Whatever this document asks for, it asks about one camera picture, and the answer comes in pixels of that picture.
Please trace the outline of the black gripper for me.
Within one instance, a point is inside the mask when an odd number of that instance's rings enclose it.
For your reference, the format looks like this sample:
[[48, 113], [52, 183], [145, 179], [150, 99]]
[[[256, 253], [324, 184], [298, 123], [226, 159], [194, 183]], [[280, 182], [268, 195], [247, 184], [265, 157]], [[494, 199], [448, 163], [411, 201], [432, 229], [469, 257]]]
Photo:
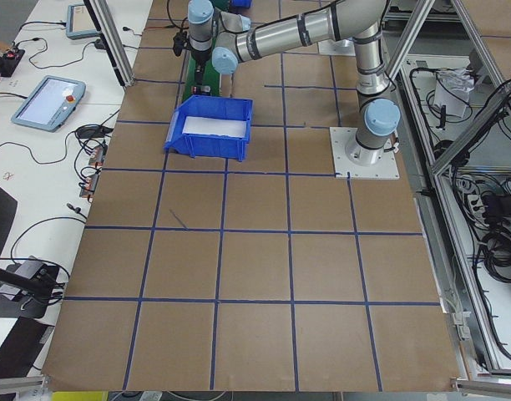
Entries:
[[205, 66], [209, 60], [209, 51], [192, 50], [191, 57], [195, 61], [195, 85], [202, 85], [205, 75]]

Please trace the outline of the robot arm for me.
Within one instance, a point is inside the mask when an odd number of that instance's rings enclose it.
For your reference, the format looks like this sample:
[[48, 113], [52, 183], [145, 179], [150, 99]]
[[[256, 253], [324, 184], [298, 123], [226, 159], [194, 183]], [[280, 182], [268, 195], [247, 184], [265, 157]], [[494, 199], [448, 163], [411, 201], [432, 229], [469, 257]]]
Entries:
[[372, 166], [382, 157], [388, 137], [400, 120], [399, 108], [384, 92], [391, 80], [382, 59], [382, 17], [385, 1], [332, 1], [324, 7], [260, 26], [240, 14], [218, 9], [210, 1], [191, 1], [188, 28], [180, 33], [182, 48], [195, 61], [194, 94], [209, 94], [203, 83], [205, 66], [232, 75], [240, 63], [325, 40], [353, 42], [357, 63], [357, 97], [362, 122], [346, 144], [347, 158]]

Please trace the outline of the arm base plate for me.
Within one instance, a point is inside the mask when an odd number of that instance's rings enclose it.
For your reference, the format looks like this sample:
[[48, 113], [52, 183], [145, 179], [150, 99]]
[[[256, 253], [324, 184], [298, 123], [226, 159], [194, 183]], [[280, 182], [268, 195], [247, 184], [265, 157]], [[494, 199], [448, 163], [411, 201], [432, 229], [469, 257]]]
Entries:
[[340, 179], [398, 180], [400, 178], [391, 141], [379, 150], [368, 150], [357, 143], [355, 127], [331, 127], [334, 176]]

